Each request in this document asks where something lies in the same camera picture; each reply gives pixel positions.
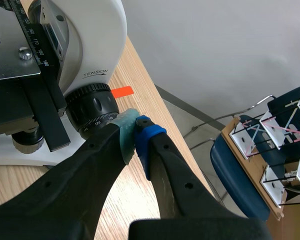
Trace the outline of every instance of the blue chair seat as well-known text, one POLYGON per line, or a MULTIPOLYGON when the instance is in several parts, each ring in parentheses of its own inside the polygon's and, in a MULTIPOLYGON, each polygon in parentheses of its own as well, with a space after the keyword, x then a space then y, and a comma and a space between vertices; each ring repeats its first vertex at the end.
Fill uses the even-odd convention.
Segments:
POLYGON ((220 181, 241 211, 248 218, 266 221, 270 209, 221 135, 211 148, 210 159, 220 181))

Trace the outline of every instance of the wooden board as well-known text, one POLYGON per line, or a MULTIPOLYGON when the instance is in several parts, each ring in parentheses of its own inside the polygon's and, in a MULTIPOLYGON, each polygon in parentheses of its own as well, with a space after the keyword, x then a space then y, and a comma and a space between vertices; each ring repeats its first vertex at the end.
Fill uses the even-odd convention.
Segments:
POLYGON ((272 214, 266 225, 273 240, 300 240, 300 205, 287 205, 278 221, 272 214))
MULTIPOLYGON (((32 1, 21 0, 21 2, 27 12, 32 1)), ((187 164, 211 192, 129 38, 126 39, 124 52, 109 84, 112 89, 132 87, 135 92, 133 95, 117 99, 120 112, 136 108, 140 114, 149 116, 154 123, 166 128, 187 164)), ((44 167, 0 166, 0 204, 19 194, 45 172, 44 167)), ((126 240, 132 221, 159 217, 153 187, 145 177, 140 160, 134 155, 114 183, 105 201, 95 239, 126 240)))
MULTIPOLYGON (((246 160, 244 156, 241 154, 240 150, 236 147, 236 144, 229 136, 229 133, 235 128, 235 126, 239 123, 239 119, 236 117, 234 118, 221 132, 222 137, 230 147, 231 151, 233 152, 234 156, 250 178, 251 182, 263 198, 264 202, 268 205, 271 213, 276 217, 277 220, 280 220, 284 206, 281 208, 277 207, 272 199, 269 197, 266 190, 260 184, 260 180, 264 173, 266 166, 268 165, 265 160, 262 158, 260 154, 251 156, 249 160, 246 160)), ((284 191, 283 199, 286 200, 287 192, 284 191)))

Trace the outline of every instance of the orange tag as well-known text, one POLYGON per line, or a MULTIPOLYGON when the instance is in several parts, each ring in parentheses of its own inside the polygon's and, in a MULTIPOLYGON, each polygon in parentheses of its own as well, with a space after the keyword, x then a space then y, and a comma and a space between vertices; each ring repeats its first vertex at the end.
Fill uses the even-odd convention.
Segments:
POLYGON ((111 92, 115 99, 134 94, 134 91, 130 86, 124 86, 124 87, 112 89, 111 92))

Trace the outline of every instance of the chair leg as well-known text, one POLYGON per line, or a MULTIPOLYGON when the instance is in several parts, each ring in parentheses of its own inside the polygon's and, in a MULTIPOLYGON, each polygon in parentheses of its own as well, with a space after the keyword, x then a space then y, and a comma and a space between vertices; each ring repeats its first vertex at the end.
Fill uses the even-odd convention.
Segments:
POLYGON ((201 146, 202 144, 205 144, 205 143, 210 142, 210 141, 215 142, 215 140, 214 140, 213 138, 209 138, 209 139, 207 139, 207 140, 205 140, 205 141, 203 141, 203 142, 198 143, 197 145, 195 145, 195 146, 193 146, 193 147, 191 147, 191 148, 189 148, 189 149, 190 149, 190 151, 191 151, 191 150, 193 150, 193 149, 195 149, 195 148, 201 146))
POLYGON ((258 106, 259 104, 263 103, 263 102, 264 102, 265 100, 267 100, 268 98, 276 99, 275 96, 273 96, 273 95, 268 95, 268 96, 266 96, 265 98, 261 99, 260 101, 258 101, 257 103, 255 103, 254 105, 252 105, 251 107, 249 107, 249 108, 247 108, 247 109, 245 109, 245 110, 233 112, 233 113, 230 113, 230 114, 227 114, 227 115, 224 115, 224 116, 219 116, 219 117, 217 117, 217 118, 215 118, 215 119, 212 119, 212 120, 210 120, 210 121, 206 121, 206 122, 201 123, 201 124, 199 124, 199 125, 197 125, 197 126, 193 126, 193 127, 191 128, 191 131, 189 131, 186 135, 184 135, 183 138, 185 139, 186 137, 188 137, 190 134, 194 133, 199 127, 201 127, 201 126, 203 126, 203 125, 206 125, 206 124, 212 123, 212 122, 214 122, 214 121, 217 121, 217 120, 219 120, 219 119, 224 119, 224 118, 227 118, 227 117, 233 117, 233 118, 234 118, 235 115, 243 114, 243 113, 245 113, 245 112, 248 112, 249 110, 251 110, 251 109, 255 108, 256 106, 258 106))

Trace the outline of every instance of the floor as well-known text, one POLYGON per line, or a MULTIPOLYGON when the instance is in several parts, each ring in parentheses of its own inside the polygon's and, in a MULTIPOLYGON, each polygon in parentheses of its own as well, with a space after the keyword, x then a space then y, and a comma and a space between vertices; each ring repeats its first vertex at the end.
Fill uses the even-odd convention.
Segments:
MULTIPOLYGON (((166 100, 163 101, 166 107, 168 108, 175 124, 177 125, 179 131, 183 136, 187 134, 193 126, 197 126, 203 123, 203 121, 201 121, 200 119, 180 109, 179 107, 171 104, 170 102, 166 100)), ((220 134, 219 130, 207 124, 199 127, 197 131, 195 131, 185 139, 185 142, 188 145, 188 147, 191 148, 196 144, 203 142, 204 140, 210 138, 215 139, 219 134, 220 134)), ((226 194, 227 191, 224 188, 221 181, 219 180, 210 161, 210 149, 212 145, 213 142, 210 141, 193 149, 191 152, 198 166, 201 168, 201 170, 205 173, 207 178, 210 180, 218 195, 222 197, 226 194)), ((240 209, 237 207, 235 202, 228 194, 224 198, 223 203, 225 207, 228 208, 233 213, 240 216, 244 216, 244 214, 240 211, 240 209)))

